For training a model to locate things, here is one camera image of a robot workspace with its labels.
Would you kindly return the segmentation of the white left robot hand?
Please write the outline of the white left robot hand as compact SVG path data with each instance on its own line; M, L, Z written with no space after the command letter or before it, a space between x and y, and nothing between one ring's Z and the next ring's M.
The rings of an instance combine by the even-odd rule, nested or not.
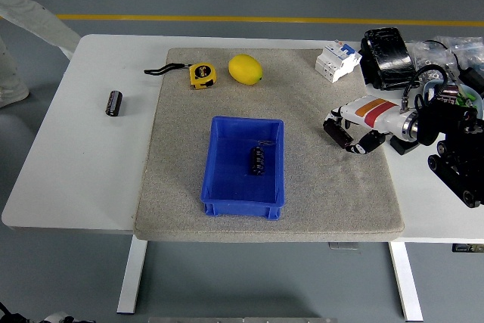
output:
M82 320L66 312L55 312L41 320L41 323L95 323L95 320Z

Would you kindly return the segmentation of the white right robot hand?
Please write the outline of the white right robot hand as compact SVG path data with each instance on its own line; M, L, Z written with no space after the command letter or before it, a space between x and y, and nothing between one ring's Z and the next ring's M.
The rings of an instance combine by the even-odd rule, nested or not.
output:
M354 154L368 154L385 142L388 135L405 142L416 138L411 134L416 120L413 111L401 112L391 101L371 95L333 109L325 118L324 131L343 149ZM359 142L346 131L351 124L364 126L369 132Z

